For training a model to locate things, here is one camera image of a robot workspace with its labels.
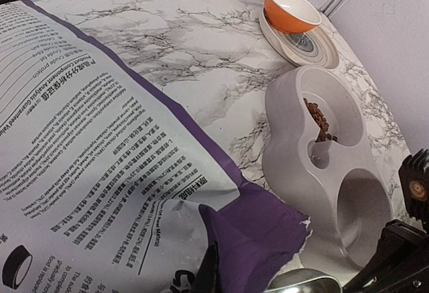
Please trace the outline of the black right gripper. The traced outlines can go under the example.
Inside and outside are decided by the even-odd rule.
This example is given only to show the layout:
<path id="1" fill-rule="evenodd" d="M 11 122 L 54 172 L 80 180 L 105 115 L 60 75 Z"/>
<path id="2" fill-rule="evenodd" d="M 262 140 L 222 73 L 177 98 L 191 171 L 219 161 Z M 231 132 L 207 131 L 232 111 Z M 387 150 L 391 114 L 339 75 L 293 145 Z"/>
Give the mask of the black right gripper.
<path id="1" fill-rule="evenodd" d="M 388 222 L 374 256 L 343 292 L 428 291 L 428 150 L 409 155 L 399 177 L 406 211 L 424 230 L 397 219 Z"/>

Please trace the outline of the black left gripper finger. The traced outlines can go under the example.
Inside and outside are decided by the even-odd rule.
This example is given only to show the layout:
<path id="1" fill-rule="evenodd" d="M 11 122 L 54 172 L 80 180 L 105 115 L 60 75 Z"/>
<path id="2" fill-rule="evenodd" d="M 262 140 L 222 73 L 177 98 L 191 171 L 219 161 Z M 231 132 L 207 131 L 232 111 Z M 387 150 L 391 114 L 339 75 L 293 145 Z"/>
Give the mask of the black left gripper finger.
<path id="1" fill-rule="evenodd" d="M 192 285 L 192 293 L 219 293 L 219 252 L 217 243 L 209 245 Z"/>

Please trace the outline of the silver metal scoop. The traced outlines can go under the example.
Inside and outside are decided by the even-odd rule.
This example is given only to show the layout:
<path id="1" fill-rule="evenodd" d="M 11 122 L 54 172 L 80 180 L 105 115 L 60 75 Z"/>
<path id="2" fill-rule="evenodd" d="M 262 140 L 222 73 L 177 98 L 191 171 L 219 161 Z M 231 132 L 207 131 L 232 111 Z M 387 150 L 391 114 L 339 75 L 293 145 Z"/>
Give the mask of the silver metal scoop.
<path id="1" fill-rule="evenodd" d="M 300 268 L 276 276 L 265 292 L 273 293 L 340 293 L 341 283 L 324 272 Z"/>

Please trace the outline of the purple puppy food bag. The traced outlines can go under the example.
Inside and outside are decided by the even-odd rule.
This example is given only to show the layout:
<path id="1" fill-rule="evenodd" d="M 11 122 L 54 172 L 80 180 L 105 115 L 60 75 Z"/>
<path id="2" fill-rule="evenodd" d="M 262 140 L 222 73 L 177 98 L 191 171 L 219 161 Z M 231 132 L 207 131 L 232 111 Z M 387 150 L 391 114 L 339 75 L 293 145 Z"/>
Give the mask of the purple puppy food bag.
<path id="1" fill-rule="evenodd" d="M 263 292 L 308 217 L 175 101 L 29 0 L 1 0 L 1 291 Z"/>

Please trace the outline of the grey double pet bowl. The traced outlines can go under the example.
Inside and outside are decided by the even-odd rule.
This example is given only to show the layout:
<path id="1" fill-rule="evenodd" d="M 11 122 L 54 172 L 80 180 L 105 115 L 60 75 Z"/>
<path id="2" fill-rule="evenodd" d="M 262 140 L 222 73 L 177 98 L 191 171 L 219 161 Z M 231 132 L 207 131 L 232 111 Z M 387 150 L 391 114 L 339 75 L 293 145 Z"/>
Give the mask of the grey double pet bowl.
<path id="1" fill-rule="evenodd" d="M 337 142 L 316 143 L 319 128 L 304 98 L 318 104 Z M 331 71 L 301 66 L 269 84 L 265 110 L 265 180 L 310 218 L 302 264 L 327 273 L 362 269 L 393 212 L 356 97 Z"/>

